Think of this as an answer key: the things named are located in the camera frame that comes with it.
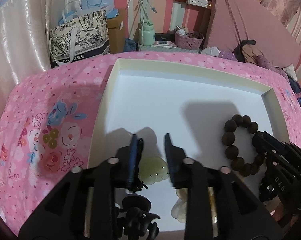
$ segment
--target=white tray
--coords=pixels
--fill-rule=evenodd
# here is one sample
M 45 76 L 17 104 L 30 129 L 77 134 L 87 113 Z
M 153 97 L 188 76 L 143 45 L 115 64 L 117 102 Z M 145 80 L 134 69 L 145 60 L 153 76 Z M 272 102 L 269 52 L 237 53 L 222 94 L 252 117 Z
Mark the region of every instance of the white tray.
M 119 59 L 100 104 L 88 167 L 97 166 L 113 157 L 118 148 L 129 145 L 133 133 L 144 139 L 143 155 L 158 155 L 165 160 L 164 135 L 170 133 L 175 146 L 205 167 L 230 166 L 221 137 L 225 122 L 234 114 L 250 116 L 258 123 L 259 131 L 289 142 L 283 113 L 269 86 L 192 65 Z M 238 128 L 235 135 L 239 156 L 247 163 L 253 162 L 257 154 L 252 135 L 244 128 Z M 262 167 L 258 174 L 242 179 L 256 196 L 264 172 Z M 139 194 L 151 201 L 151 212 L 161 217 L 157 221 L 161 232 L 185 228 L 171 216 L 178 198 L 169 180 Z M 117 191 L 118 204 L 125 196 L 124 190 Z

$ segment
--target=power strip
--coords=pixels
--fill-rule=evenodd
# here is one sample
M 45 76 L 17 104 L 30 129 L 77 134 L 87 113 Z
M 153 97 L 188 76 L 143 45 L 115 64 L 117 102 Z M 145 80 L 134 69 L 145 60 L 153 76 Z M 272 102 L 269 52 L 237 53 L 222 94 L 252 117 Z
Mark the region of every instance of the power strip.
M 190 4 L 190 5 L 197 5 L 197 6 L 200 6 L 200 7 L 207 8 L 208 4 L 209 4 L 209 1 L 207 1 L 207 0 L 186 0 L 186 3 Z

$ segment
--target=brown garment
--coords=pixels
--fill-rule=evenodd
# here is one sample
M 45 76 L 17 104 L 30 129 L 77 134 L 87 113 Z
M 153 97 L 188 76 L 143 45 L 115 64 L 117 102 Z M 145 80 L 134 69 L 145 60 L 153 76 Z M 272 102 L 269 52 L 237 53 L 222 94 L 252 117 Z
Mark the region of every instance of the brown garment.
M 264 55 L 256 45 L 246 44 L 242 47 L 242 53 L 245 58 L 245 62 L 257 65 L 257 56 Z

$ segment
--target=brown box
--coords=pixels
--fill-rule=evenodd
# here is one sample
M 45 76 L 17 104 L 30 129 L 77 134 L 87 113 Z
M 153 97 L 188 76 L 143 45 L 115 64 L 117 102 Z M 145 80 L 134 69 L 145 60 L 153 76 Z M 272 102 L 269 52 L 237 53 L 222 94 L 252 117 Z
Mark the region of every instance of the brown box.
M 124 34 L 124 16 L 125 9 L 118 10 L 119 15 L 116 18 L 107 20 L 110 53 L 121 53 L 124 50 L 125 34 Z

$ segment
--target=silver screw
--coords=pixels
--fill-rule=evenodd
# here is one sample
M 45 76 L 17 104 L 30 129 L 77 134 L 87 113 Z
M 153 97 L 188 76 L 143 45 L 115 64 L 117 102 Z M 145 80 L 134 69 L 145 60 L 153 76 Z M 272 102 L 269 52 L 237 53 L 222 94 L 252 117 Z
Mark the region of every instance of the silver screw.
M 183 159 L 183 163 L 185 164 L 193 164 L 195 161 L 192 158 Z
M 82 168 L 80 166 L 75 166 L 71 169 L 72 173 L 80 173 L 82 171 Z
M 107 161 L 109 164 L 116 164 L 119 162 L 119 159 L 116 158 L 116 157 L 113 157 L 113 158 L 109 158 L 108 161 Z
M 220 172 L 224 174 L 229 174 L 231 172 L 230 168 L 227 166 L 223 166 L 220 168 Z

